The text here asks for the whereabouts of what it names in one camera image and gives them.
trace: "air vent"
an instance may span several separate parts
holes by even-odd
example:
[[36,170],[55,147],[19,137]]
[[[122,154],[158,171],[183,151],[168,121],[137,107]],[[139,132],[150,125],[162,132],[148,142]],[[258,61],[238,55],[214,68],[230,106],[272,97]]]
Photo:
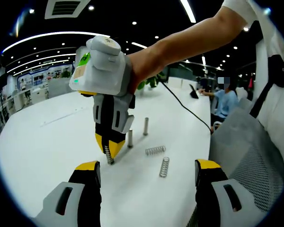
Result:
[[58,1],[53,7],[52,15],[71,15],[79,5],[79,1]]
[[48,0],[45,19],[77,17],[90,0]]

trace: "metal spring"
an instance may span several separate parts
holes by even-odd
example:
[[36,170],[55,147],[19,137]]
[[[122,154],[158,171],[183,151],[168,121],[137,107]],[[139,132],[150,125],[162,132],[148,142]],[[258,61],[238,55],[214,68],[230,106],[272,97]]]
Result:
[[108,146],[104,146],[104,150],[105,150],[105,154],[106,154],[106,158],[107,158],[107,163],[112,165],[115,161],[110,154]]
[[165,146],[159,146],[159,147],[155,147],[155,148],[148,148],[145,150],[146,155],[154,155],[154,154],[158,154],[161,152],[166,151],[166,147]]
[[166,177],[168,169],[169,169],[169,157],[164,157],[162,160],[159,176]]

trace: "green logo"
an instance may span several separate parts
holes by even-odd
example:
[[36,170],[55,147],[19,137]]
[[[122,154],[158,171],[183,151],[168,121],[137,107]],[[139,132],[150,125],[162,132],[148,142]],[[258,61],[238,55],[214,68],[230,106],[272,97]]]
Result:
[[89,60],[90,60],[90,53],[86,53],[85,55],[82,56],[78,66],[86,65]]

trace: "ceiling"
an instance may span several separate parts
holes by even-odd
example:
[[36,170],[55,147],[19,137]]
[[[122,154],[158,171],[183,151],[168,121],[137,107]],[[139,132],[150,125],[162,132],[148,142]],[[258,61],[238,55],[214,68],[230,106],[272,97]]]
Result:
[[[91,0],[77,18],[54,18],[44,19],[47,1],[22,1],[13,5],[6,13],[8,27],[1,28],[5,33],[1,39],[1,51],[7,46],[39,34],[64,31],[93,32],[109,35],[120,43],[122,51],[130,54],[139,51],[141,48],[134,46],[131,42],[136,42],[145,46],[154,44],[158,39],[164,38],[174,32],[181,31],[192,26],[180,0]],[[189,0],[197,22],[212,17],[221,7],[223,0]],[[93,11],[88,10],[88,6],[95,7]],[[20,26],[18,37],[15,36],[14,27],[19,20]],[[2,53],[0,62],[7,71],[29,61],[55,56],[61,54],[75,53],[79,46],[92,38],[90,35],[51,35],[39,37],[21,44],[18,44]],[[227,69],[232,67],[238,69],[238,73],[251,73],[255,71],[255,64],[249,65],[256,60],[255,44],[262,39],[260,26],[254,23],[248,32],[242,31],[241,34],[230,44],[217,50],[205,53],[206,64]],[[74,61],[74,56],[55,57],[56,61],[68,59]],[[30,64],[18,67],[10,73],[18,73],[26,67],[34,67],[39,63],[43,64],[46,60],[34,61]],[[202,63],[201,56],[190,58],[189,61]]]

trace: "human arm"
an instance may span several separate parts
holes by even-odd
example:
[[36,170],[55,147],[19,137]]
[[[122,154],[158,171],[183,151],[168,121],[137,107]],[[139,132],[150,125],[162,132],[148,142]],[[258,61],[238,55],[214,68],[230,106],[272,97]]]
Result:
[[161,72],[166,65],[217,49],[231,42],[246,25],[238,13],[221,7],[218,13],[190,28],[172,34],[128,57],[133,65],[129,91]]
[[205,89],[200,89],[199,93],[205,96],[210,96],[210,97],[214,97],[214,93],[212,92],[206,92]]

